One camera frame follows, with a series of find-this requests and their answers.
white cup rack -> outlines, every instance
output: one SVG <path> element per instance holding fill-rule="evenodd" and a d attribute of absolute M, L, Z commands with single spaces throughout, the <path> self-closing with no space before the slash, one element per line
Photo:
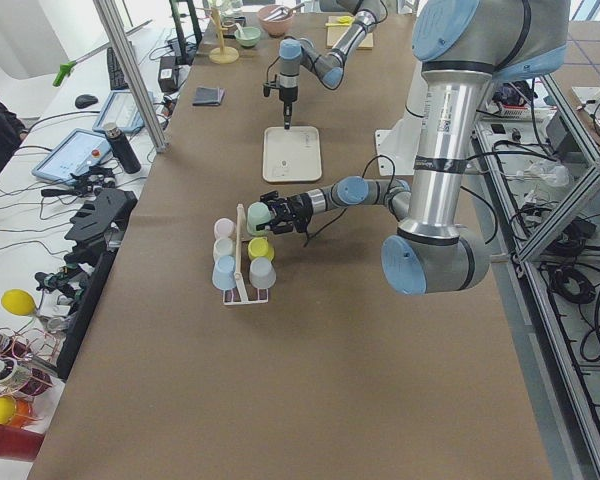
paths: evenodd
<path fill-rule="evenodd" d="M 244 212 L 244 206 L 239 203 L 236 210 L 236 269 L 233 274 L 236 280 L 236 288 L 222 292 L 222 301 L 227 306 L 267 303 L 269 301 L 269 289 L 262 290 L 249 285 L 249 290 L 254 292 L 253 298 L 249 298 L 249 292 L 242 275 L 242 244 L 251 240 L 251 236 L 247 232 L 247 216 Z"/>

cutting board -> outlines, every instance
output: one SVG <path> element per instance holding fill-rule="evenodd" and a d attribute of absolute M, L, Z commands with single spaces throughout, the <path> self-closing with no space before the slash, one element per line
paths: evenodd
<path fill-rule="evenodd" d="M 340 15 L 330 16 L 328 22 L 338 23 L 338 18 L 340 18 Z M 348 25 L 327 27 L 327 48 L 332 48 L 338 42 L 338 40 L 340 40 L 340 37 L 344 34 L 344 32 L 347 31 L 347 28 L 349 28 Z M 358 48 L 362 50 L 373 48 L 373 33 L 367 35 Z"/>

computer mouse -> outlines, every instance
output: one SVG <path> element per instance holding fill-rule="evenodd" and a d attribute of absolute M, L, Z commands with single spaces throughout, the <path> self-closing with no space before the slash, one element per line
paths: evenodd
<path fill-rule="evenodd" d="M 85 93 L 84 95 L 78 95 L 76 97 L 76 108 L 87 108 L 91 105 L 93 105 L 94 103 L 98 103 L 98 97 L 94 96 L 94 95 L 89 95 L 88 93 Z"/>

white table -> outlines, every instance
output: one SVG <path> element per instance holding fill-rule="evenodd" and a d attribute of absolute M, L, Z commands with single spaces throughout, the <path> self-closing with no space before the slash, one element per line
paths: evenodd
<path fill-rule="evenodd" d="M 173 36 L 174 31 L 172 28 L 152 28 L 149 25 L 130 37 L 147 89 L 153 92 L 156 102 L 161 101 L 162 94 L 157 82 L 159 62 L 157 59 L 152 60 L 152 58 L 158 57 L 166 50 L 156 51 L 151 57 L 150 53 L 157 47 L 163 46 L 165 40 Z M 72 75 L 65 78 L 62 87 L 42 115 L 42 118 L 78 111 L 74 106 L 74 100 L 83 93 L 95 95 L 100 100 L 99 103 L 86 110 L 99 110 L 109 94 L 109 77 L 105 55 L 106 52 L 101 52 L 76 66 Z M 186 78 L 187 72 L 181 73 L 181 78 Z M 95 119 L 96 115 L 85 114 L 61 117 L 41 123 L 32 130 L 23 146 L 39 145 L 54 148 L 75 128 L 91 130 Z M 135 135 L 131 139 L 131 144 L 142 164 L 142 169 L 136 174 L 128 175 L 124 174 L 122 169 L 117 166 L 115 172 L 122 172 L 122 174 L 116 175 L 116 183 L 118 187 L 124 190 L 134 191 L 136 196 L 139 197 L 144 178 L 151 169 L 155 151 L 149 136 L 144 131 Z M 64 240 L 63 237 L 71 226 L 68 221 L 74 211 L 87 199 L 75 199 L 71 205 L 64 205 L 55 199 L 46 199 L 43 216 L 44 218 L 54 217 L 48 220 L 39 218 L 40 188 L 45 185 L 37 183 L 37 179 L 31 175 L 31 169 L 44 159 L 46 153 L 43 150 L 34 148 L 21 149 L 16 152 L 0 174 L 0 229 L 39 231 L 48 227 L 57 226 L 57 228 L 51 228 L 46 232 L 0 232 L 0 247 L 15 242 L 38 240 L 43 242 L 52 252 L 62 253 L 50 255 L 39 244 L 25 244 L 0 250 L 0 299 L 6 290 L 19 288 L 30 292 L 38 301 L 40 293 L 35 291 L 37 282 L 34 279 L 34 274 L 38 271 L 57 271 L 65 263 L 62 260 L 63 255 L 66 251 L 70 251 L 74 245 L 73 242 Z M 6 196 L 2 193 L 2 191 L 14 192 L 27 187 L 33 188 L 15 195 Z M 65 203 L 74 198 L 62 197 Z M 42 311 L 45 314 L 62 314 L 66 312 L 66 307 L 57 307 L 53 305 L 53 302 L 45 301 Z M 11 315 L 0 305 L 0 328 L 6 327 L 19 330 L 28 322 L 29 318 Z M 63 384 L 57 381 L 55 388 L 49 389 L 35 399 L 34 412 L 42 417 L 42 420 L 27 427 L 28 429 L 38 432 L 46 431 L 62 394 L 62 389 Z M 25 479 L 30 468 L 31 464 L 27 462 L 0 459 L 0 479 Z"/>

pink bowl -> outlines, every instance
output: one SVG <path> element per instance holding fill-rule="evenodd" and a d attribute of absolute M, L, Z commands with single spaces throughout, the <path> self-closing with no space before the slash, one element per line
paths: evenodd
<path fill-rule="evenodd" d="M 282 20 L 264 20 L 276 8 L 280 8 L 280 5 L 267 5 L 262 7 L 258 10 L 258 21 L 260 22 L 262 29 L 270 36 L 281 37 L 291 28 L 295 12 L 291 12 L 291 15 Z"/>

